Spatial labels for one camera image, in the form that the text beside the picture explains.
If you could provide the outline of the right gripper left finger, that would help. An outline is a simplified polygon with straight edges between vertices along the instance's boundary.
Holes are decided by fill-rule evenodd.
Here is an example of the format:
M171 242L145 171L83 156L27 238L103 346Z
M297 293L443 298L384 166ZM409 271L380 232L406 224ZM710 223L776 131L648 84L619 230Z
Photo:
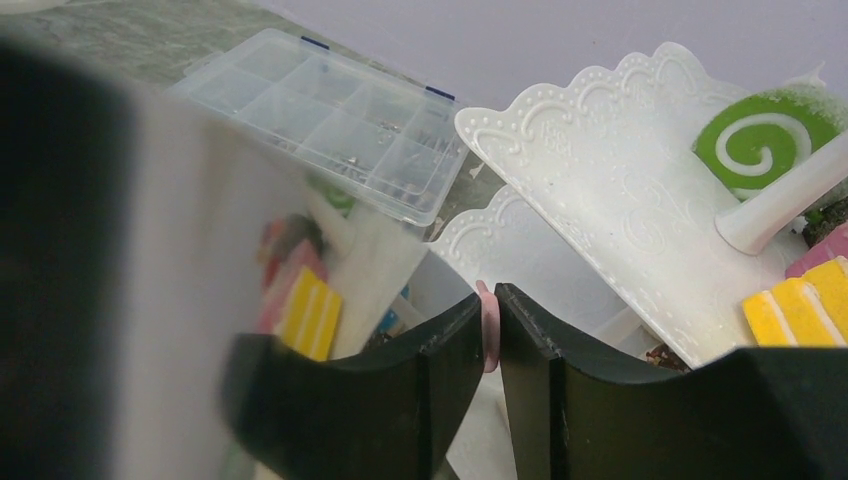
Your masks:
M271 335L237 334L223 420L285 479L429 479L483 374L480 313L470 295L388 343L326 362Z

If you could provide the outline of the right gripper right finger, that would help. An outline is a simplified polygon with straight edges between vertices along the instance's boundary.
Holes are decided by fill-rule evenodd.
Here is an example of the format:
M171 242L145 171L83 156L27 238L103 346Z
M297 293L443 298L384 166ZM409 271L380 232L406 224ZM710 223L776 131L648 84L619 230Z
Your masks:
M740 348L687 373L496 288L521 479L843 479L847 353Z

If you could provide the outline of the yellow cake piece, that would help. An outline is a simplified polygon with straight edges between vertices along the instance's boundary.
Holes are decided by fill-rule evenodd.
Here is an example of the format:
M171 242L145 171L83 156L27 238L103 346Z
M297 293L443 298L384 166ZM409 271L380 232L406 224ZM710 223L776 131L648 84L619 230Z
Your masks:
M759 346L845 347L847 259L838 256L788 278L741 306Z

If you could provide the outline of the chocolate sprinkled donut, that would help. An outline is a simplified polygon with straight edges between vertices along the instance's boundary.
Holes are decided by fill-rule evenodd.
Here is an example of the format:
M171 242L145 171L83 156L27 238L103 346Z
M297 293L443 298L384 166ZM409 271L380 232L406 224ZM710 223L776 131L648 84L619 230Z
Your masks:
M648 363L680 373L690 371L690 367L666 344L661 344L645 353Z

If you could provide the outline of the pink handled tongs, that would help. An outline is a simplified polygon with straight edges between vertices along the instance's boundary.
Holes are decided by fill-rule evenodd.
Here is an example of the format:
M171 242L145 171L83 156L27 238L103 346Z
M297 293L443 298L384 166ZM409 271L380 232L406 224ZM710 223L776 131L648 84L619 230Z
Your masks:
M484 372L491 373L500 361L500 307L497 297L484 281L477 280L476 288L481 301L481 333L484 350Z

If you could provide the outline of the white three-tier dessert stand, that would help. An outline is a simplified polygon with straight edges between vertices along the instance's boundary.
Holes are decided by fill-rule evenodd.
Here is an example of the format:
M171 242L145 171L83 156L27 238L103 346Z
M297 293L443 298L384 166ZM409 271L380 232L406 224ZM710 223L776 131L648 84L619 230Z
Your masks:
M533 85L503 111L465 108L455 128L591 267L564 285L549 282L550 292L583 306L617 295L692 371L740 348L827 348L759 346L741 303L786 280L808 252L789 226L843 191L847 130L740 201L692 146L748 96L665 43L612 70L586 68L565 87ZM536 243L508 259L520 276L503 284L531 297ZM533 300L578 329L551 300Z

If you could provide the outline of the green roll cake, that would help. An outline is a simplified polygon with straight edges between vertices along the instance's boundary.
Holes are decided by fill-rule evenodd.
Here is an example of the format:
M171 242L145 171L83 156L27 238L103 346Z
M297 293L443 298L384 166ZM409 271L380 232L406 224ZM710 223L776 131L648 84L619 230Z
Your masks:
M701 130L692 150L745 201L846 130L846 100L820 86L794 84L730 105Z

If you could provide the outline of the pink cake with cherry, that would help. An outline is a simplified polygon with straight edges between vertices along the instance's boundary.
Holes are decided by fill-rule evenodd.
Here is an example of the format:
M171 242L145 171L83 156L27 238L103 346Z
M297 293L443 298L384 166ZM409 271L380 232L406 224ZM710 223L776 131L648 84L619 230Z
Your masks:
M823 263L837 257L847 257L847 223L835 227L808 252L793 262L785 271L786 278L801 277Z

